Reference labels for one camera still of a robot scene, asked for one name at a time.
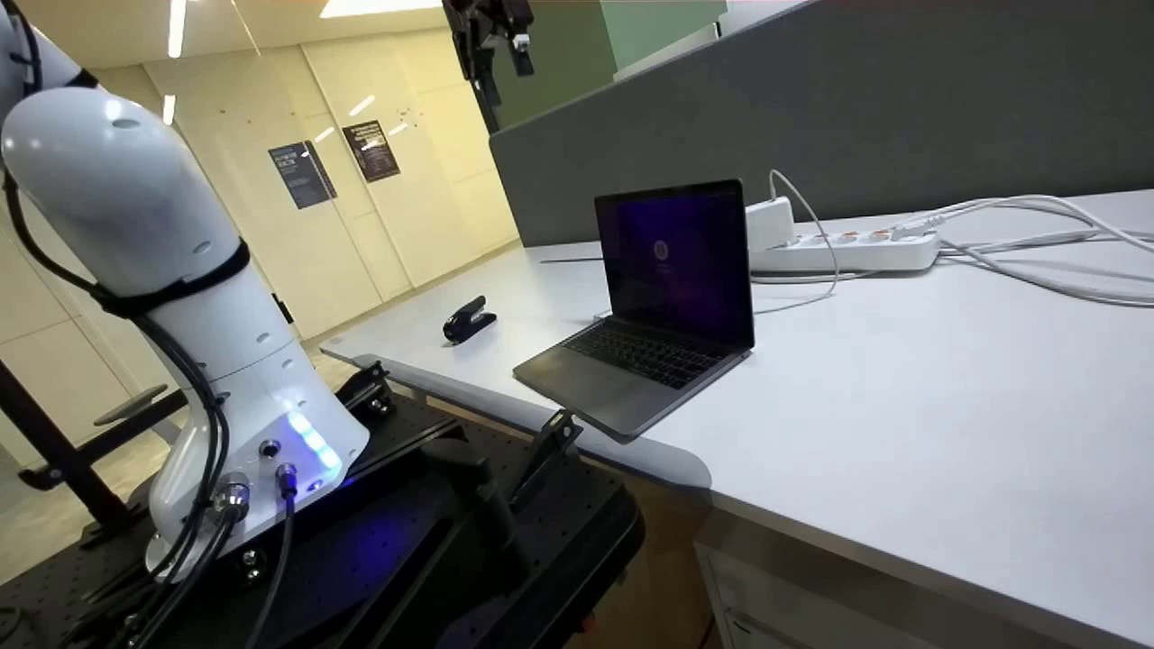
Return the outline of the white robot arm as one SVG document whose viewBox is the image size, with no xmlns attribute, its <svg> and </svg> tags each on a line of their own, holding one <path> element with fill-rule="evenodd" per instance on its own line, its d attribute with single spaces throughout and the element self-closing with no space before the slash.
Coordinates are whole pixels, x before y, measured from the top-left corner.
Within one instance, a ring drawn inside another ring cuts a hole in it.
<svg viewBox="0 0 1154 649">
<path fill-rule="evenodd" d="M 143 551 L 156 578 L 182 581 L 330 494 L 369 429 L 313 373 L 186 145 L 90 86 L 26 14 L 4 46 L 9 207 L 46 216 L 80 255 L 64 279 L 131 322 L 193 407 L 156 476 Z"/>
</svg>

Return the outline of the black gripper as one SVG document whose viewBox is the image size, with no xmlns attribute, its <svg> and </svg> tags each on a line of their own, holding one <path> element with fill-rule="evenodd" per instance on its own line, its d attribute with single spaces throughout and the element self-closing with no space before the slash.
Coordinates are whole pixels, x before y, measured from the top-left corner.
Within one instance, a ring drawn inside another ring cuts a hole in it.
<svg viewBox="0 0 1154 649">
<path fill-rule="evenodd" d="M 501 95 L 494 85 L 494 54 L 498 46 L 509 46 L 513 68 L 519 76 L 534 73 L 534 59 L 530 59 L 534 6 L 530 0 L 438 0 L 438 5 L 450 27 L 460 76 L 477 95 L 478 116 L 490 129 L 498 129 Z"/>
</svg>

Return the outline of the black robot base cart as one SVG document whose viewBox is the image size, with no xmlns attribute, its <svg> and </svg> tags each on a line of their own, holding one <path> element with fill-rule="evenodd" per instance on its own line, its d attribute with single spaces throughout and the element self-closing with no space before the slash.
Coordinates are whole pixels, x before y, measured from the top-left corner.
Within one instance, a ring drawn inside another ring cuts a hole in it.
<svg viewBox="0 0 1154 649">
<path fill-rule="evenodd" d="M 170 621 L 131 526 L 4 587 L 4 649 L 562 649 L 646 538 L 627 487 L 585 466 L 575 429 L 485 432 L 402 399 L 378 368 L 338 399 L 372 450 L 330 497 L 221 558 Z"/>
</svg>

